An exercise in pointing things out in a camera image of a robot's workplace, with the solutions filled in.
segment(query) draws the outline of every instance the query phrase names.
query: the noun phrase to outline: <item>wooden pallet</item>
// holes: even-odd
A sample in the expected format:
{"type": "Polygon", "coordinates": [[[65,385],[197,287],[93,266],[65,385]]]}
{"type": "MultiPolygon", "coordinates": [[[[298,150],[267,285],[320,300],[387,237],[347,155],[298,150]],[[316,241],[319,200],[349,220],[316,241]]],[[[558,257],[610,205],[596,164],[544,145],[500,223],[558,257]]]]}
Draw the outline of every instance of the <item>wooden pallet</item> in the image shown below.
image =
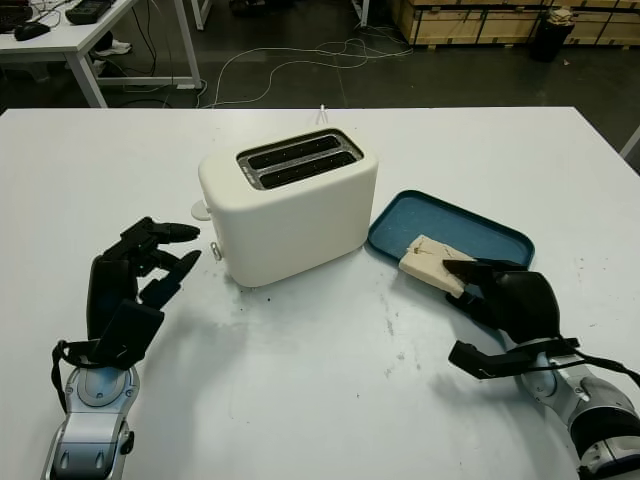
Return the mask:
{"type": "MultiPolygon", "coordinates": [[[[416,8],[411,1],[422,0],[391,0],[391,11],[412,45],[525,43],[535,34],[541,13],[526,6],[508,10],[479,6],[426,9],[416,8]]],[[[640,45],[640,15],[636,13],[577,11],[574,20],[576,25],[566,44],[640,45]]]]}

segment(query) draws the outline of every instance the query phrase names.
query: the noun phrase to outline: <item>black trash bin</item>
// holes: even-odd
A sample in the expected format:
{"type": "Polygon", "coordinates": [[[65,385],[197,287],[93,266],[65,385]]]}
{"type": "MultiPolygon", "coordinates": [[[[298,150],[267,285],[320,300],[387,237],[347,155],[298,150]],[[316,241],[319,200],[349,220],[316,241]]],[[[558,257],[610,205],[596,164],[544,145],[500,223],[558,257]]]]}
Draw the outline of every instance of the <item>black trash bin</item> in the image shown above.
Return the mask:
{"type": "Polygon", "coordinates": [[[562,9],[547,12],[540,20],[540,26],[531,43],[531,58],[541,62],[553,61],[574,26],[570,11],[562,9]]]}

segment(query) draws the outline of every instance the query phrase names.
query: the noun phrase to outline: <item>black strap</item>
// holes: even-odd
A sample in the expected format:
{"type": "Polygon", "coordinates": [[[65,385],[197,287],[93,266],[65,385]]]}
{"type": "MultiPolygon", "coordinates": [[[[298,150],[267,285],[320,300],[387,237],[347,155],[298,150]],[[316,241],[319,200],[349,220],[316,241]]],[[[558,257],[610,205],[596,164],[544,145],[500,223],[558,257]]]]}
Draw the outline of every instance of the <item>black strap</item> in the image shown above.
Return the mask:
{"type": "Polygon", "coordinates": [[[67,401],[64,389],[62,388],[60,360],[63,359],[65,362],[78,368],[102,368],[104,365],[87,363],[82,360],[83,356],[86,357],[89,352],[93,350],[96,343],[97,340],[89,340],[86,342],[67,342],[65,340],[60,340],[51,352],[51,359],[53,360],[53,366],[51,367],[51,383],[53,383],[53,386],[56,389],[58,400],[60,400],[60,405],[62,406],[64,413],[67,413],[67,401]]]}

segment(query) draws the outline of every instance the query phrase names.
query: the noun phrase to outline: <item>keyboard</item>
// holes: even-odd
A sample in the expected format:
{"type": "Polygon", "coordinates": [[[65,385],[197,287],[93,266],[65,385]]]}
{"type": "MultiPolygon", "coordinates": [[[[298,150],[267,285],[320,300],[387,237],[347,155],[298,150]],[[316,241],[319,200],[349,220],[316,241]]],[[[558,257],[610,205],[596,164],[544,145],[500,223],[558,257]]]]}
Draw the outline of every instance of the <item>keyboard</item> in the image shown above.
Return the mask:
{"type": "Polygon", "coordinates": [[[78,5],[64,12],[67,20],[74,25],[96,23],[115,0],[82,0],[78,5]]]}
{"type": "Polygon", "coordinates": [[[16,26],[31,19],[33,9],[28,2],[0,0],[0,33],[12,31],[16,26]]]}

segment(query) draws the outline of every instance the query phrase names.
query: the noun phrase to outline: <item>computer mouse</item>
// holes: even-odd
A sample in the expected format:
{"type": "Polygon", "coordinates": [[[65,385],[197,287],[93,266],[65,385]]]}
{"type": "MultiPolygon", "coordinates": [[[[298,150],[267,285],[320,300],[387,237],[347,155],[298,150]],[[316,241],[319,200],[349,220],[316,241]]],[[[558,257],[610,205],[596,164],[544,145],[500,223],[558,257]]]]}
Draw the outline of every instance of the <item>computer mouse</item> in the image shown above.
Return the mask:
{"type": "Polygon", "coordinates": [[[13,29],[13,36],[16,37],[16,40],[19,42],[23,42],[31,38],[39,37],[40,35],[44,35],[50,31],[51,27],[44,23],[26,22],[13,29]]]}

